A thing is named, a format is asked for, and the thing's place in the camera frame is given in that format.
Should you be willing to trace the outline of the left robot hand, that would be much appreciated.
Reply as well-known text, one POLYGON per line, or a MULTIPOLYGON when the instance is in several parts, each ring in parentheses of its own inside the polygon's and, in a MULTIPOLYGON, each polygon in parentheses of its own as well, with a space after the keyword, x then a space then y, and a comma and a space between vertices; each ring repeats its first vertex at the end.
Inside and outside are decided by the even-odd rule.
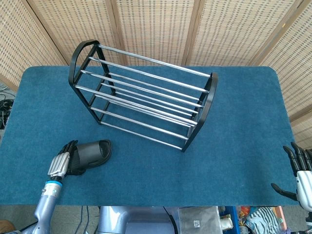
POLYGON ((77 140, 65 144, 59 153, 52 159, 48 176, 51 180, 62 181, 66 176, 79 176, 86 169, 80 163, 77 140))

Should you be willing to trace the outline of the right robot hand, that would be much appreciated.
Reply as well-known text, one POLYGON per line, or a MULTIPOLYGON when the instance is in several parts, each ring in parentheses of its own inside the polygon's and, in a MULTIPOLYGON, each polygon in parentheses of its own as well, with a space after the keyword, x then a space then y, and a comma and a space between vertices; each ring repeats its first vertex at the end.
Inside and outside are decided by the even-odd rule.
POLYGON ((296 193, 282 190, 275 183, 271 187, 280 195, 299 202, 307 212, 312 212, 312 150, 303 149, 291 142, 292 149, 283 146, 287 153, 296 181, 296 193))

